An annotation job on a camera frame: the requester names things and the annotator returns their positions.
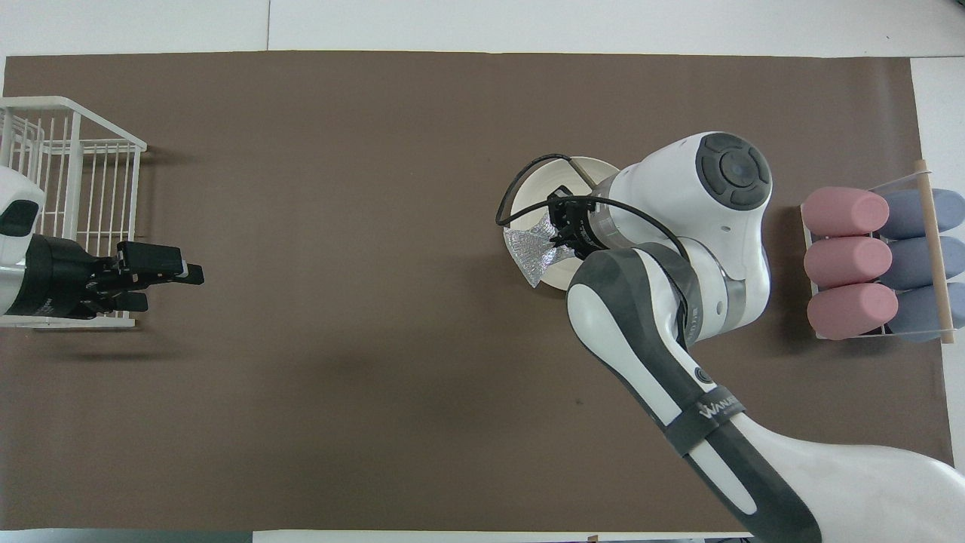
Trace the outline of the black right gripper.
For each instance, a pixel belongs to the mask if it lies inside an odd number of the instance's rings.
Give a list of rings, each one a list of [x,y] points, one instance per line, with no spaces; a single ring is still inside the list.
[[[547,203],[550,224],[556,230],[550,237],[552,247],[567,247],[581,260],[597,250],[605,250],[605,244],[592,230],[590,214],[596,210],[596,202],[589,196],[553,192]]]

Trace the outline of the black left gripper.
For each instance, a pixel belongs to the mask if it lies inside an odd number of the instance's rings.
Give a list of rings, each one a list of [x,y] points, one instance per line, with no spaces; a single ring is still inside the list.
[[[121,241],[113,256],[93,256],[68,238],[33,236],[26,251],[29,317],[93,319],[149,309],[145,289],[162,283],[204,284],[200,265],[171,245]]]

